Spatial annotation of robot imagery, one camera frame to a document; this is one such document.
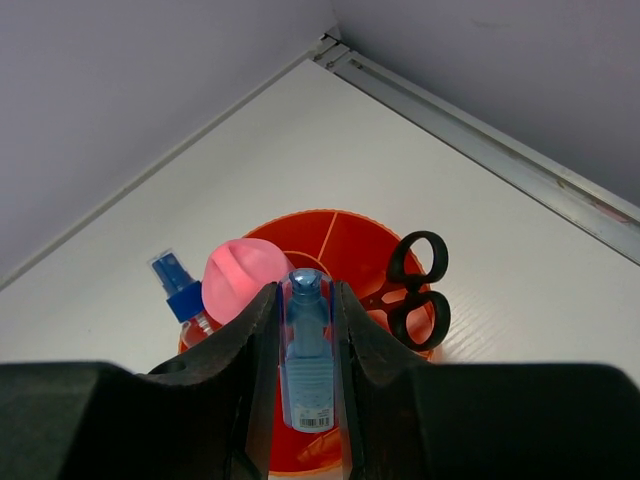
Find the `black handled scissors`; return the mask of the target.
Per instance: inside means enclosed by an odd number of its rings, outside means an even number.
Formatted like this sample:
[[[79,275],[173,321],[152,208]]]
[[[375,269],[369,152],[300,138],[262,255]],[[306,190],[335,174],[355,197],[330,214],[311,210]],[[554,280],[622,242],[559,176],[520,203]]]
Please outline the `black handled scissors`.
[[[410,273],[405,260],[412,245],[426,240],[432,251],[432,264],[428,273]],[[440,281],[449,265],[448,248],[444,240],[431,231],[414,231],[402,238],[393,249],[382,285],[360,302],[367,311],[382,311],[386,315],[390,333],[414,352],[430,351],[446,338],[451,324],[451,308],[446,297],[430,288]],[[409,315],[429,306],[433,313],[429,335],[422,342],[414,340],[409,332]]]

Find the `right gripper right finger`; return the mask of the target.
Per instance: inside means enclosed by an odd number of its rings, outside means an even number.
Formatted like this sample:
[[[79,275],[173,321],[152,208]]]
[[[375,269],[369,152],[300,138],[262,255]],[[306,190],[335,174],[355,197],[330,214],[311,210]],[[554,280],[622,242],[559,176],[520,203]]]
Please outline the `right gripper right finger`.
[[[334,294],[347,479],[635,479],[639,390],[604,364],[431,364]]]

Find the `orange highlighter pen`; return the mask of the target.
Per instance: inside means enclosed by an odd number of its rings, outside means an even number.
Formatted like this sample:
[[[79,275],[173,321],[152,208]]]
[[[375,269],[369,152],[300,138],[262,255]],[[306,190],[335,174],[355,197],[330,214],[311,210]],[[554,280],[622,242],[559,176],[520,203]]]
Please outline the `orange highlighter pen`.
[[[297,460],[305,470],[328,468],[342,461],[341,435],[338,429],[324,432],[298,455]]]

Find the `aluminium rail right edge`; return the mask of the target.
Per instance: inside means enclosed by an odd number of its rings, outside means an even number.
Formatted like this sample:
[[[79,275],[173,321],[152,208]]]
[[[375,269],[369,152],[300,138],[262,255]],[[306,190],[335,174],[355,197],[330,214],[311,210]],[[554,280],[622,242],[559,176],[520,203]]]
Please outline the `aluminium rail right edge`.
[[[336,30],[313,61],[600,243],[637,264],[639,208],[547,156],[382,67]]]

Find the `clear bottle blue cap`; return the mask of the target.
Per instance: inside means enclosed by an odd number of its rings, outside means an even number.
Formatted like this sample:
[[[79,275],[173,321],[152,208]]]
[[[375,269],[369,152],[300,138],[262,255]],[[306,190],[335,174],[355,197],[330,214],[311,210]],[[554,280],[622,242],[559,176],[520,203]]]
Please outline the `clear bottle blue cap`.
[[[173,250],[165,250],[149,261],[166,295],[166,303],[180,325],[180,353],[197,345],[222,328],[206,311],[202,283],[194,279]]]

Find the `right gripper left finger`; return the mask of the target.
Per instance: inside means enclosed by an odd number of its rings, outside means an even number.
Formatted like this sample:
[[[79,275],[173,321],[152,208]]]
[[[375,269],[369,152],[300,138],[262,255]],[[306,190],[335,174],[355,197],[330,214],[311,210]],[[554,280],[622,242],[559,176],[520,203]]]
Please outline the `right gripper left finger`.
[[[277,287],[146,374],[105,362],[1,368],[5,479],[264,479],[278,363]]]

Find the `orange round organizer container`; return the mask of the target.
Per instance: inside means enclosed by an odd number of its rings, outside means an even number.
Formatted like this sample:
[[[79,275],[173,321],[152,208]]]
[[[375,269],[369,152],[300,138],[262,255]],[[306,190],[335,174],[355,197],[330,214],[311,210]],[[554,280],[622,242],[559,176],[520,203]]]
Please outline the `orange round organizer container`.
[[[242,238],[267,240],[279,247],[294,267],[315,268],[333,279],[348,282],[359,301],[382,285],[389,257],[401,240],[393,231],[368,217],[327,209],[307,210],[274,219]],[[390,332],[382,311],[367,312],[372,320]],[[429,306],[413,311],[408,320],[412,338],[417,342],[424,341],[430,333],[432,320]],[[419,354],[431,360],[436,349]],[[328,468],[303,469],[297,455],[323,433],[294,432],[285,427],[280,405],[275,412],[270,474],[285,478],[331,478],[339,474],[341,463]]]

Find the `blue highlighter pen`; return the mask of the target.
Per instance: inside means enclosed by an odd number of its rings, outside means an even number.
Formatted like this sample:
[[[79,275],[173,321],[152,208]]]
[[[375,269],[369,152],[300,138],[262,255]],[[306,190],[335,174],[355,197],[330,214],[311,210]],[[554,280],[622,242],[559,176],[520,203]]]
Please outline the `blue highlighter pen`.
[[[284,423],[305,434],[327,432],[335,425],[333,281],[316,269],[296,269],[277,294]]]

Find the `pink capped glue bottle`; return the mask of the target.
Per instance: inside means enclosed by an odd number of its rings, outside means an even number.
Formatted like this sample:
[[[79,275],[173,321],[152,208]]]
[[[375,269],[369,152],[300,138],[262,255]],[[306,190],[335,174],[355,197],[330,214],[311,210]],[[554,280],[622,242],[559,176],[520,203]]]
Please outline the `pink capped glue bottle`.
[[[217,247],[206,262],[202,299],[219,324],[234,320],[267,284],[278,282],[295,267],[275,244],[240,238]]]

